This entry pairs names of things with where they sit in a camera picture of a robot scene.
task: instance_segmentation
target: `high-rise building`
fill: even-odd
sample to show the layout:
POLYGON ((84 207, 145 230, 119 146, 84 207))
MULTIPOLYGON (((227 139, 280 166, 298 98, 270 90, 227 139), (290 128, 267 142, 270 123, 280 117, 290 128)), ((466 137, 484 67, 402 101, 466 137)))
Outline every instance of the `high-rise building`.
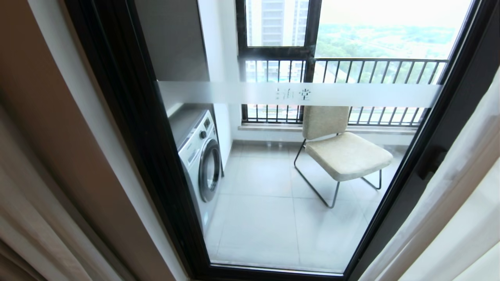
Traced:
MULTIPOLYGON (((309 0, 246 0, 249 47, 304 46, 309 0)), ((248 61, 248 82, 300 82, 303 62, 248 61)))
POLYGON ((303 46, 309 0, 246 0, 247 44, 303 46))

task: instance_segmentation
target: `beige curtain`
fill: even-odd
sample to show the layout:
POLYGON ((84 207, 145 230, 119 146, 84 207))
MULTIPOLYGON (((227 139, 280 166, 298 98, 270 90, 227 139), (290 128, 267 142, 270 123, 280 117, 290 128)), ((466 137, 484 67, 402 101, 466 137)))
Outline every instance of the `beige curtain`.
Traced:
POLYGON ((0 240, 0 280, 46 281, 29 263, 0 240))
POLYGON ((499 75, 360 281, 500 280, 499 75))
POLYGON ((57 188, 0 108, 0 240, 20 257, 1 250, 2 274, 30 275, 32 280, 123 280, 61 205, 52 191, 57 188), (39 275, 26 270, 23 260, 39 275))

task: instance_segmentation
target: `beige chair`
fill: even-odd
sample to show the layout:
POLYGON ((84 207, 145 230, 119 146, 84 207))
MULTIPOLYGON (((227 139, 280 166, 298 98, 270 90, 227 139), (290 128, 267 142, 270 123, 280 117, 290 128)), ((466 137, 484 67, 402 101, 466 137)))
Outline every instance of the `beige chair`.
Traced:
POLYGON ((341 182, 361 178, 372 188, 381 189, 382 169, 391 163, 393 155, 360 136, 346 132, 349 119, 348 106, 305 106, 303 116, 302 136, 304 141, 293 165, 328 208, 332 209, 335 206, 341 182), (333 134, 336 135, 323 140, 314 140, 333 134), (305 148, 305 152, 337 181, 331 205, 328 205, 297 167, 297 158, 302 148, 305 148), (364 178, 364 176, 376 171, 379 171, 378 187, 364 178))

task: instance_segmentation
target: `black window frame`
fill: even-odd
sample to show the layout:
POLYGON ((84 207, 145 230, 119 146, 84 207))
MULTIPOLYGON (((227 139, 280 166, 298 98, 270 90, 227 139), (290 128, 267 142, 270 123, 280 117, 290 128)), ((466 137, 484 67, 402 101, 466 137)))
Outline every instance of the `black window frame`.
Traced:
MULTIPOLYGON (((307 9, 307 21, 305 26, 304 46, 248 46, 247 42, 247 20, 245 0, 235 0, 236 6, 236 31, 238 38, 238 65, 239 75, 242 82, 246 81, 245 63, 247 60, 255 61, 304 61, 303 82, 312 83, 314 75, 316 52, 316 40, 318 38, 318 30, 320 26, 322 0, 309 0, 307 9)), ((241 122, 248 123, 249 117, 248 106, 241 105, 241 122)), ((286 111, 287 118, 276 121, 273 124, 302 124, 304 120, 304 106, 298 109, 297 118, 288 121, 288 107, 286 111)), ((257 121, 252 123, 267 123, 265 121, 257 121)))
POLYGON ((196 280, 357 280, 425 190, 429 159, 449 150, 499 68, 497 0, 475 1, 442 93, 426 113, 343 276, 215 266, 205 247, 184 169, 131 0, 66 0, 104 98, 190 278, 196 280))

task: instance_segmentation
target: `frosted glass strip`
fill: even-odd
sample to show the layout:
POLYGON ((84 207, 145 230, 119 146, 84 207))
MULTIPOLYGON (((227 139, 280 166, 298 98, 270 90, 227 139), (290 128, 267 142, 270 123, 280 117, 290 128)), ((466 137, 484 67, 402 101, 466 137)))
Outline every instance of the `frosted glass strip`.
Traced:
POLYGON ((431 108, 441 85, 368 83, 245 83, 159 81, 174 103, 431 108))

